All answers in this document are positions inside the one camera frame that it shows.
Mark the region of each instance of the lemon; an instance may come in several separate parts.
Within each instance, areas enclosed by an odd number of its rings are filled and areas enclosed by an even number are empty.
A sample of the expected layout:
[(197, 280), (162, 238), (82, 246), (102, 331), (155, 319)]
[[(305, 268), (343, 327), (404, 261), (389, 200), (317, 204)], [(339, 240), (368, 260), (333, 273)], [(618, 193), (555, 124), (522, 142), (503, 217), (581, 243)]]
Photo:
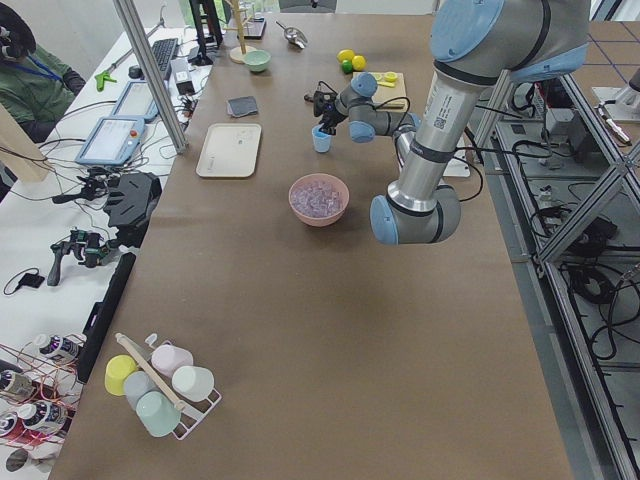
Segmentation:
[(342, 63), (345, 60), (352, 61), (355, 55), (356, 52), (354, 52), (353, 50), (340, 50), (338, 52), (338, 62)]
[(351, 64), (356, 72), (361, 72), (367, 66), (367, 60), (362, 55), (356, 55), (353, 57), (353, 60), (351, 60)]

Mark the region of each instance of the lime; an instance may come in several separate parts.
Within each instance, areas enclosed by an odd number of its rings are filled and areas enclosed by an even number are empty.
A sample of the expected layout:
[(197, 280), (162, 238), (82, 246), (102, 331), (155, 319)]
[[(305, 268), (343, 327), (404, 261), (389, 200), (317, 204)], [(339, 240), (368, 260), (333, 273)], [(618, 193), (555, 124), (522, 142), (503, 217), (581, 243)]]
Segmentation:
[(362, 55), (356, 55), (353, 57), (353, 60), (351, 60), (351, 64), (356, 72), (361, 72), (367, 66), (367, 60)]
[(343, 60), (342, 63), (340, 63), (340, 66), (344, 73), (353, 72), (353, 64), (351, 63), (351, 60)]
[(352, 61), (355, 55), (356, 55), (356, 52), (354, 52), (353, 50), (340, 50), (337, 56), (338, 62), (342, 63), (345, 60)]

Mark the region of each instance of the yellow cup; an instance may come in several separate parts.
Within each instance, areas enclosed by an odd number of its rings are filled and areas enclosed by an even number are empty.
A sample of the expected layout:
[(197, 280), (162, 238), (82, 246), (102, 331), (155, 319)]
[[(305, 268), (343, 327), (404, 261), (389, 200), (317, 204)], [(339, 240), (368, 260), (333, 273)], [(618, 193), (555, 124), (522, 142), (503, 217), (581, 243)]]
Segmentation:
[(104, 388), (111, 395), (124, 395), (124, 381), (138, 369), (135, 360), (129, 355), (117, 355), (109, 360), (104, 374)]

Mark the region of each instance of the green bowl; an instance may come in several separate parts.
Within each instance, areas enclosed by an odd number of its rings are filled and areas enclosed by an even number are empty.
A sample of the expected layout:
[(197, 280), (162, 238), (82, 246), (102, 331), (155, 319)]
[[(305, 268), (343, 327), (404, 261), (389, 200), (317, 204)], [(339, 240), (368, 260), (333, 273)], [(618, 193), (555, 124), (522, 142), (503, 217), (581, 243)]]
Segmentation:
[(252, 50), (244, 56), (244, 63), (249, 70), (255, 73), (263, 72), (269, 68), (271, 54), (266, 50)]

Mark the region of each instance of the white cup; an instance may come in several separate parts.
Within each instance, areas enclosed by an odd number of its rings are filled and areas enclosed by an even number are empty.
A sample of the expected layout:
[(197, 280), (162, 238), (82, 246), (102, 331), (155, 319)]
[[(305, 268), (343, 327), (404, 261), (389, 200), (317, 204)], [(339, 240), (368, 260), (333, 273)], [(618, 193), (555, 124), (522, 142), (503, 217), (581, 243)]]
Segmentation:
[(160, 345), (151, 355), (151, 365), (161, 374), (171, 378), (173, 372), (185, 365), (193, 365), (193, 355), (189, 350), (175, 345)]
[(171, 378), (173, 389), (192, 402), (201, 402), (213, 391), (213, 373), (202, 367), (178, 368)]

